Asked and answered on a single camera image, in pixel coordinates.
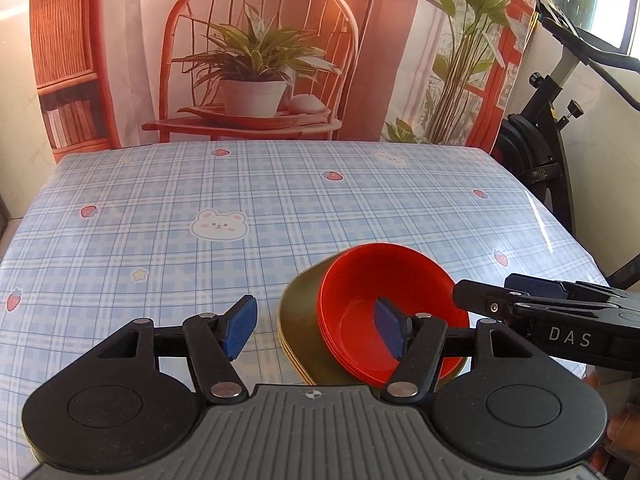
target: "chair seat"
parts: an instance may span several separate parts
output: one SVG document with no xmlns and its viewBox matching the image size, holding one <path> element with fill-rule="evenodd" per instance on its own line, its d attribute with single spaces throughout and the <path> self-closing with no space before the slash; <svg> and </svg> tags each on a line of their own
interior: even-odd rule
<svg viewBox="0 0 640 480">
<path fill-rule="evenodd" d="M 233 139 L 260 140 L 331 140 L 332 132 L 340 129 L 341 126 L 342 122 L 334 119 L 329 123 L 308 124 L 307 126 L 294 126 L 279 130 L 244 130 L 216 124 L 200 117 L 181 117 L 151 121 L 143 124 L 142 129 L 146 132 L 160 131 L 161 134 L 173 132 L 205 135 L 211 139 L 231 137 Z"/>
</svg>

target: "knob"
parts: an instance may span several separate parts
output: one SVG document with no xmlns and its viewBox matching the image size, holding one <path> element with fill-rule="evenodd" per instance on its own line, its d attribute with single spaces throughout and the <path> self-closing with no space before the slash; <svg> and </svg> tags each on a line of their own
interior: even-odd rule
<svg viewBox="0 0 640 480">
<path fill-rule="evenodd" d="M 544 80 L 545 78 L 540 75 L 540 72 L 534 72 L 529 76 L 529 84 L 533 86 L 533 88 L 538 88 L 540 85 L 542 85 L 542 82 Z"/>
<path fill-rule="evenodd" d="M 575 117 L 576 119 L 584 115 L 584 110 L 582 110 L 582 107 L 573 99 L 569 101 L 569 105 L 567 106 L 566 109 L 569 110 L 569 114 Z"/>
</svg>

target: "book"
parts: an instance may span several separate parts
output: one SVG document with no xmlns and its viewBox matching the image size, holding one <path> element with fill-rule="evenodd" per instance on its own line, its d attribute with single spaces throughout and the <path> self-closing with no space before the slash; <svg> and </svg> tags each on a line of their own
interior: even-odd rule
<svg viewBox="0 0 640 480">
<path fill-rule="evenodd" d="M 98 131 L 95 129 L 94 117 L 91 115 L 91 103 L 89 101 L 82 101 L 82 107 L 84 108 L 84 114 L 86 120 L 89 123 L 89 133 L 91 139 L 98 139 Z"/>
<path fill-rule="evenodd" d="M 91 140 L 91 130 L 89 128 L 89 121 L 86 118 L 86 111 L 82 101 L 74 102 L 76 107 L 76 113 L 78 114 L 78 120 L 80 121 L 80 130 L 82 131 L 81 141 Z"/>
<path fill-rule="evenodd" d="M 71 146 L 79 142 L 78 132 L 76 131 L 76 122 L 74 116 L 71 113 L 71 106 L 69 104 L 63 105 L 60 108 L 60 118 L 62 118 L 62 126 L 65 129 L 66 145 Z"/>
<path fill-rule="evenodd" d="M 54 120 L 52 110 L 49 110 L 47 112 L 47 117 L 49 117 L 49 124 L 51 126 L 51 133 L 53 134 L 53 140 L 55 141 L 55 147 L 59 148 L 62 144 L 60 143 L 60 134 L 58 133 L 58 127 L 56 126 L 56 121 Z"/>
<path fill-rule="evenodd" d="M 80 117 L 78 116 L 78 107 L 76 106 L 77 101 L 73 103 L 69 103 L 69 109 L 71 110 L 71 116 L 74 119 L 74 125 L 76 126 L 76 134 L 78 135 L 78 142 L 83 142 L 84 137 L 82 136 L 82 125 L 80 124 Z"/>
<path fill-rule="evenodd" d="M 56 139 L 53 138 L 53 130 L 51 129 L 51 123 L 49 122 L 48 112 L 42 113 L 42 120 L 44 121 L 44 129 L 47 131 L 47 137 L 49 138 L 49 144 L 52 148 L 57 148 Z"/>
<path fill-rule="evenodd" d="M 55 127 L 55 131 L 58 135 L 57 145 L 59 148 L 64 148 L 66 146 L 66 137 L 65 137 L 65 129 L 62 125 L 62 118 L 60 117 L 60 110 L 56 108 L 55 110 L 50 111 L 51 117 L 53 118 L 53 125 Z"/>
</svg>

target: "tablecloth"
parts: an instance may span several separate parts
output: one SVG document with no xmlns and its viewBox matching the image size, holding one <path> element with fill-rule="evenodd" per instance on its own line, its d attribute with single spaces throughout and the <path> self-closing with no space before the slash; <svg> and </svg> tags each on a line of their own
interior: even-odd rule
<svg viewBox="0 0 640 480">
<path fill-rule="evenodd" d="M 0 476 L 35 464 L 20 429 L 26 397 L 133 318 L 176 325 L 253 294 L 258 325 L 236 369 L 250 391 L 301 382 L 274 333 L 284 287 L 372 241 L 421 251 L 455 281 L 605 283 L 481 150 L 252 140 L 69 155 L 0 264 Z M 184 360 L 161 369 L 190 383 Z"/>
</svg>

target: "window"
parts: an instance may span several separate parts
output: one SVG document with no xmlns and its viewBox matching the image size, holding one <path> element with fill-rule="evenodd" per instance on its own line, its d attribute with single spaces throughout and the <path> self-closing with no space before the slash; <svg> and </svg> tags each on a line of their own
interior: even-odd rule
<svg viewBox="0 0 640 480">
<path fill-rule="evenodd" d="M 605 42 L 607 50 L 628 54 L 638 0 L 553 0 L 576 27 Z M 599 41 L 591 42 L 604 48 Z"/>
</svg>

